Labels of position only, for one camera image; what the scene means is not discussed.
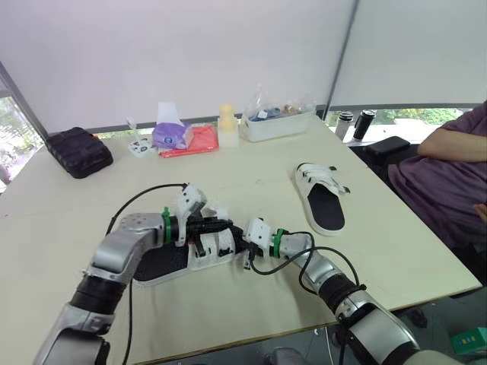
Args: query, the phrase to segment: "black cable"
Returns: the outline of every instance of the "black cable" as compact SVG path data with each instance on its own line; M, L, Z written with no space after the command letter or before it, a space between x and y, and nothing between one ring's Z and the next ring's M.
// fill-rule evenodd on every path
M347 344L346 344L346 342L344 340L344 342L343 342L343 344L342 344L342 346L340 348L340 358L338 360L338 365L343 365L343 361L345 359L345 347L346 347L346 345Z
M183 184L163 184L163 185L157 185L157 186L152 186L151 188L146 189L146 190L140 192L139 194L133 196L132 198L130 198L130 200L127 201L127 203L125 203L124 205L122 205L122 207L112 217L112 219L110 220L110 224L108 224L107 233L105 233L105 235L108 235L112 231L113 225L115 224L115 221L119 217L120 213L122 213L122 211L125 208L127 208L134 200L136 200L140 196L142 196L142 195L144 195L144 194L146 194L148 192L151 192L153 190L156 190L156 189L172 188L172 187L180 187L180 188L185 189L187 186L188 186L188 184L185 184L185 183L183 183ZM132 308L132 306L133 306L133 301L132 301L132 296L133 296L132 282L133 282L133 280L131 279L130 280L130 284L129 284L129 336L127 338L127 347L125 349L125 355L123 357L123 362L122 362L123 365L126 365L127 364L127 360L129 359L129 354L130 354L130 348L132 346L132 310L133 310L133 308Z
M133 305L133 302L132 302L132 283L133 283L133 279L130 279L130 284L129 284L129 337L127 338L127 347L125 349L125 355L123 357L123 362L122 364L123 365L126 365L127 364L127 360L129 359L129 354L130 354L130 348L132 346L132 320L133 320L133 317L132 317L132 305Z
M334 252L335 254L337 254L338 256L340 256L346 263L347 265L350 267L350 270L352 271L352 274L354 276L354 279L355 279L355 283L358 287L360 287L360 281L358 280L358 275L357 275L357 271L355 270L354 266L352 265L352 263L350 262L349 259L347 259L347 257L345 255L343 255L340 251L336 250L336 249L332 249L331 247L326 247L326 246L315 246L315 247L310 247L309 249L303 249L302 251L298 252L296 255L293 255L291 258L287 259L286 261L284 261L282 264L280 264L279 266L269 270L269 271L260 271L258 268L256 268L256 266L253 264L253 259L255 257L255 252L254 252L254 246L253 245L250 245L250 267L259 275L272 275L272 274L275 274L277 271L279 270L282 270L283 268L285 268L287 265L289 265L290 263L292 263L295 259L297 259L298 257L300 257L301 255L305 254L306 252L313 252L313 251L318 251L320 249L323 249L325 251L330 251L330 252Z
M314 245L314 237L311 233L309 232L294 232L292 234L296 234L296 233L304 233L304 234L307 234L310 238L311 238L311 247L315 247ZM301 269L301 271L299 271L299 277L298 277L298 281L299 281L299 284L301 285L301 287L303 289L305 289L308 293L311 293L313 295L317 295L314 290L310 289L309 287L307 287L306 285L304 285L304 282L303 282L303 276L304 276L304 273L306 272L306 269L308 267L308 265L310 264L310 261L311 261L311 256L313 255L312 252L310 252L310 254L307 256L307 259L306 259L306 262L304 263L303 265L303 268Z
M122 211L125 208L127 208L130 204L132 204L132 202L134 200L136 200L138 197L140 197L141 195L147 194L148 192L151 192L152 190L156 190L156 189L172 188L172 187L180 187L180 188L185 189L187 186L188 186L188 184L184 184L184 183L183 184L163 184L163 185L152 186L151 188L146 189L143 192L140 192L139 194L135 195L130 200L128 200L127 203L122 205L122 207L115 213L115 215L110 220L110 224L108 225L108 228L107 228L107 233L105 233L105 234L107 235L108 233L110 233L112 231L113 225L115 224L115 221L119 217L120 213L122 213Z

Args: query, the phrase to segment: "red bag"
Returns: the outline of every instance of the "red bag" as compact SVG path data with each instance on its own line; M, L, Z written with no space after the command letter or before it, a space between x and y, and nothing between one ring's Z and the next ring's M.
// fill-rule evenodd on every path
M186 150L162 151L159 152L159 155L161 157L176 157L218 150L218 135L213 125L193 127L193 134L193 140Z

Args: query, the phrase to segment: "bottle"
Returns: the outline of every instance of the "bottle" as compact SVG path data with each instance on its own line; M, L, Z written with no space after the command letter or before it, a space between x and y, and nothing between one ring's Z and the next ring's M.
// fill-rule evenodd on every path
M238 125L234 108L230 104L220 105L218 118L218 145L220 147L238 147Z
M341 112L336 120L335 134L340 141L343 141L347 131L349 130L350 122L353 119L353 114L350 112Z
M368 130L368 127L371 125L372 121L376 115L375 110L362 110L360 116L357 118L357 122L355 123L355 133L353 134L353 141L360 142L365 133Z

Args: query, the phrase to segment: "tissue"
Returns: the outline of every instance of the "tissue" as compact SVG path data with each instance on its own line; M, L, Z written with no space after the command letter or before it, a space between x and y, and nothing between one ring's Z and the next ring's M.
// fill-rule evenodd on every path
M180 121L174 103L161 102L158 104L158 123L152 132L152 139L158 148L185 150L193 140L193 129Z

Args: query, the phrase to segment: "hand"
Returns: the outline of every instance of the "hand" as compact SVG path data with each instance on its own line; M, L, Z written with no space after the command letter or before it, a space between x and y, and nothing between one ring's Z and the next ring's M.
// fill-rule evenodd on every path
M487 204L474 204L473 208L479 215L480 219L482 219L484 223L487 224Z

